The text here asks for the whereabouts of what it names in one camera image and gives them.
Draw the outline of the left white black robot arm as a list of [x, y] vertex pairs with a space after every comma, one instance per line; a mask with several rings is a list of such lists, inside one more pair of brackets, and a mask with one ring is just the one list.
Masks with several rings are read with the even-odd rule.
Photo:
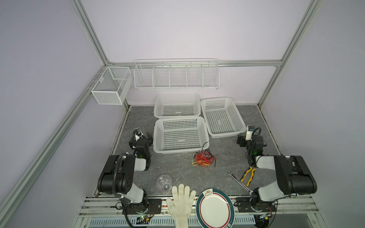
[[122, 209], [136, 213], [148, 210], [148, 197], [145, 190], [137, 187], [134, 173], [147, 171], [151, 164], [149, 147], [153, 144], [150, 133], [143, 134], [135, 129], [129, 146], [132, 154], [111, 155], [98, 179], [97, 189], [101, 193], [112, 194], [122, 204]]

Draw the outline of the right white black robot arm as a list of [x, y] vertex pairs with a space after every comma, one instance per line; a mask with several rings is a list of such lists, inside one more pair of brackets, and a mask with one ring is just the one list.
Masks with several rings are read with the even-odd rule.
[[[314, 194], [317, 191], [317, 183], [302, 156], [264, 155], [263, 148], [266, 143], [260, 135], [252, 135], [248, 138], [238, 136], [240, 147], [246, 149], [246, 158], [249, 168], [239, 180], [250, 195], [248, 204], [254, 211], [262, 211], [264, 206], [277, 200], [290, 196]], [[266, 186], [249, 190], [256, 169], [273, 170], [276, 180]]]

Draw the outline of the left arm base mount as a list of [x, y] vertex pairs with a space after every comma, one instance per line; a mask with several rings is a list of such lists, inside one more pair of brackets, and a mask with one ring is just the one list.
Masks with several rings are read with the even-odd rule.
[[123, 205], [128, 215], [137, 214], [160, 214], [162, 210], [162, 199], [161, 198], [148, 198], [138, 204], [126, 204]]

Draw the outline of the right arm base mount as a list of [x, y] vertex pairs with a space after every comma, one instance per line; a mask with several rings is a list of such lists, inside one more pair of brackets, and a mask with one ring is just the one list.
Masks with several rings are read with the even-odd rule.
[[240, 213], [277, 211], [274, 202], [253, 202], [250, 196], [236, 197], [233, 205]]

